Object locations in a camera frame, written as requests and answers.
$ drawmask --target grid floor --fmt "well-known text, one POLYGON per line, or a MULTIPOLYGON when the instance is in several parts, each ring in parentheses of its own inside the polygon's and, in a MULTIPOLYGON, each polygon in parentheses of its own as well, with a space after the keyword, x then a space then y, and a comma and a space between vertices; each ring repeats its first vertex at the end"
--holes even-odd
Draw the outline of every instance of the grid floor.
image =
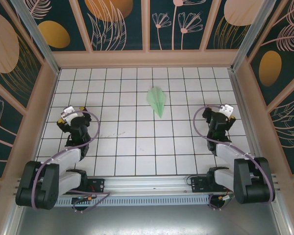
MULTIPOLYGON (((56 126, 63 109, 86 106, 100 119, 100 133, 75 168, 91 176, 205 174, 226 163, 208 151, 192 119, 203 105, 225 103, 234 106, 237 118, 230 139, 250 152, 227 68, 61 70, 37 160, 64 148, 68 134, 56 126), (147 103, 153 86, 166 95, 161 119, 147 103)), ((196 124, 201 133, 208 132, 200 114, 196 124)), ((97 127, 91 123, 91 136, 97 127)))

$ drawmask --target white tile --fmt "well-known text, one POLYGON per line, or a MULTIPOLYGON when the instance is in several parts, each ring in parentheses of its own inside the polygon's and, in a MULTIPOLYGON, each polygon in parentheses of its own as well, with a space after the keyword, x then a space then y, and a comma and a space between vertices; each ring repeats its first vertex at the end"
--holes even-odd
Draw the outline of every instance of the white tile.
POLYGON ((188 92, 201 91, 199 79, 185 79, 185 87, 188 92))
POLYGON ((59 81, 56 93, 71 93, 73 81, 59 81))
POLYGON ((122 69, 122 79, 136 79, 136 78, 137 78, 137 68, 122 69))
POLYGON ((100 123, 99 138, 116 138, 118 132, 117 121, 102 121, 100 123))
POLYGON ((154 137, 153 121, 138 121, 136 123, 137 137, 154 137))
POLYGON ((196 165, 198 174, 207 174, 211 167, 216 167, 214 155, 196 155, 196 165))
POLYGON ((221 104, 219 92, 203 92, 205 105, 221 104))
POLYGON ((173 138, 156 138, 156 155, 174 154, 173 138))
POLYGON ((198 68, 200 78, 215 78, 212 68, 198 68))
POLYGON ((102 121, 118 121, 119 107, 103 107, 101 120, 102 121))
POLYGON ((153 109, 150 106, 137 106, 136 113, 137 113, 137 121, 152 121, 153 120, 153 109))
MULTIPOLYGON (((194 119, 194 115, 195 113, 197 112, 198 109, 204 107, 204 105, 189 105, 188 106, 188 109, 190 111, 190 119, 192 121, 192 124, 193 124, 193 119, 194 119)), ((196 115, 196 120, 205 120, 203 117, 202 117, 202 114, 203 114, 204 110, 201 110, 197 113, 196 115)))
POLYGON ((187 105, 171 106, 172 120, 189 120, 187 105))
POLYGON ((227 167, 231 170, 234 170, 234 167, 231 166, 229 163, 227 163, 224 159, 222 159, 218 156, 216 156, 215 158, 216 158, 216 165, 217 166, 227 167))
POLYGON ((137 91, 138 92, 147 92, 152 88, 151 79, 141 79, 137 80, 137 91))
POLYGON ((98 131, 98 123, 92 121, 88 127, 88 133, 93 138, 98 131))
POLYGON ((192 137, 174 137, 175 154, 194 154, 192 137))
POLYGON ((211 154, 208 150, 207 140, 202 137, 193 137, 195 154, 211 154))
POLYGON ((99 139, 97 156, 115 156, 117 139, 99 139))
POLYGON ((116 175, 135 175, 135 156, 117 157, 116 175))
POLYGON ((105 80, 107 69, 92 69, 91 80, 105 80))
POLYGON ((190 121, 173 121, 174 137, 192 136, 190 121))
POLYGON ((229 130, 230 136, 244 136, 246 135, 242 120, 236 120, 229 130))
POLYGON ((91 80, 89 82, 88 92, 103 92, 104 80, 91 80))
POLYGON ((75 80, 73 84, 72 93, 86 93, 88 91, 89 81, 75 80))
MULTIPOLYGON (((196 120, 195 125, 199 133, 201 133, 203 136, 207 136, 209 126, 208 126, 208 123, 206 123, 206 120, 196 120)), ((194 129, 193 122, 192 122, 192 134, 193 136, 199 136, 194 129)))
POLYGON ((97 147, 98 147, 98 139, 95 139, 89 144, 89 149, 86 156, 95 157, 97 155, 97 147))
POLYGON ((153 87, 159 87, 163 92, 169 91, 169 81, 167 79, 154 79, 153 87))
POLYGON ((136 122, 134 121, 119 121, 118 137, 136 137, 136 122))
POLYGON ((51 108, 48 121, 58 121, 61 118, 61 113, 63 113, 64 109, 65 107, 51 108))
POLYGON ((52 157, 59 150, 60 139, 44 139, 39 150, 39 157, 52 157))
POLYGON ((92 69, 77 69, 75 80, 89 80, 92 69))
POLYGON ((106 79, 121 79, 121 68, 107 69, 106 79))
POLYGON ((88 93, 86 107, 102 106, 103 93, 88 93))
POLYGON ((176 171, 179 175, 196 174, 196 163, 194 155, 177 155, 176 171))
POLYGON ((135 121, 136 107, 135 106, 121 106, 119 113, 119 121, 135 121))
POLYGON ((155 156, 136 157, 136 175, 154 175, 155 173, 155 156))
POLYGON ((157 175, 175 175, 175 156, 156 156, 157 175))
POLYGON ((230 79, 216 79, 219 91, 232 91, 232 84, 230 79))
POLYGON ((137 138, 136 155, 154 155, 155 139, 154 138, 137 138))
POLYGON ((183 92, 185 91, 184 79, 169 79, 171 92, 183 92))
POLYGON ((55 94, 52 102, 53 107, 67 107, 71 94, 55 94))
POLYGON ((172 137, 172 121, 155 121, 155 137, 172 137))
POLYGON ((138 92, 137 93, 137 105, 149 105, 147 102, 148 92, 138 92))
POLYGON ((70 105, 73 107, 83 107, 86 103, 87 93, 72 93, 70 98, 70 105))
POLYGON ((59 80, 74 80, 76 69, 62 69, 59 80))
POLYGON ((104 86, 104 92, 120 92, 121 81, 120 80, 106 80, 104 86))
POLYGON ((201 79, 201 88, 203 91, 217 91, 217 84, 215 79, 201 79))
POLYGON ((60 139, 62 136, 61 129, 57 126, 56 122, 48 122, 44 133, 44 139, 60 139))
POLYGON ((229 78, 229 72, 227 68, 217 68, 214 67, 214 73, 216 78, 229 78))
POLYGON ((101 107, 87 107, 87 110, 98 117, 98 119, 101 119, 101 107))
POLYGON ((120 106, 135 106, 136 105, 136 92, 121 93, 120 106))
POLYGON ((97 157, 95 175, 111 176, 114 175, 116 157, 97 157))
POLYGON ((152 79, 152 68, 138 68, 137 79, 152 79))
POLYGON ((169 78, 184 78, 182 68, 168 68, 169 78))
POLYGON ((167 79, 168 69, 167 68, 152 68, 153 79, 167 79))
POLYGON ((236 119, 241 119, 241 113, 240 113, 239 107, 237 105, 232 105, 232 107, 234 108, 232 115, 236 119))
POLYGON ((155 121, 159 121, 159 120, 172 120, 172 117, 171 117, 171 106, 165 106, 161 118, 155 113, 155 121))
POLYGON ((87 176, 93 176, 95 171, 96 157, 85 157, 82 161, 77 162, 75 169, 85 170, 87 176))
POLYGON ((122 80, 121 92, 135 92, 136 91, 136 80, 122 80))
POLYGON ((120 103, 120 93, 105 93, 103 96, 103 106, 118 106, 120 103))
POLYGON ((199 78, 197 68, 183 68, 184 78, 199 78))
POLYGON ((219 92, 222 104, 237 104, 234 92, 219 92))
POLYGON ((119 138, 117 141, 117 156, 135 156, 135 138, 119 138))
POLYGON ((187 105, 186 92, 170 92, 171 105, 187 105))
POLYGON ((232 144, 234 144, 245 153, 250 153, 250 148, 246 136, 231 136, 231 141, 232 144))
POLYGON ((186 92, 188 105, 204 104, 202 92, 186 92))

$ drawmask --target wall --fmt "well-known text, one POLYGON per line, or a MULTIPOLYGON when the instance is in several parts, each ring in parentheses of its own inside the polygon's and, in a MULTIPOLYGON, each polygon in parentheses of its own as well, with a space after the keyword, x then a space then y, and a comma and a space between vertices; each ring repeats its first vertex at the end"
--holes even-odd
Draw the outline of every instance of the wall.
POLYGON ((25 3, 58 64, 87 68, 229 66, 263 0, 25 3))
POLYGON ((0 229, 33 158, 55 73, 8 3, 0 0, 0 229))
POLYGON ((294 0, 282 0, 238 71, 261 145, 294 221, 294 0))

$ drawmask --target gray metal surface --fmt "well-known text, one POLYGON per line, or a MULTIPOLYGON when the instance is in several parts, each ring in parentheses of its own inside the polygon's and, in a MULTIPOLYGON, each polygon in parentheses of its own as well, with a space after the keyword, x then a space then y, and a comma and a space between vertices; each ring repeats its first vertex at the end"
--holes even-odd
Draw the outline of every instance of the gray metal surface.
POLYGON ((207 205, 98 207, 85 214, 71 208, 25 208, 17 235, 279 235, 267 204, 222 211, 207 205))

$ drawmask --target floor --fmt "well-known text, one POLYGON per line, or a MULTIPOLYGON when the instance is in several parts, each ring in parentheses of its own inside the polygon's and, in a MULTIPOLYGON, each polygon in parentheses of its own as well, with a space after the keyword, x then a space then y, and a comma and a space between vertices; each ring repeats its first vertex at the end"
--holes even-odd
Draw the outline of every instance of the floor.
MULTIPOLYGON (((192 119, 203 105, 225 103, 234 106, 237 119, 229 131, 231 141, 250 152, 227 68, 61 70, 37 160, 43 162, 64 148, 68 134, 56 126, 63 109, 86 106, 100 119, 100 133, 75 168, 89 176, 205 174, 226 163, 208 151, 192 119), (166 95, 162 118, 147 103, 153 86, 166 95)), ((208 132, 201 115, 196 126, 208 132)), ((91 123, 91 136, 97 127, 91 123)))

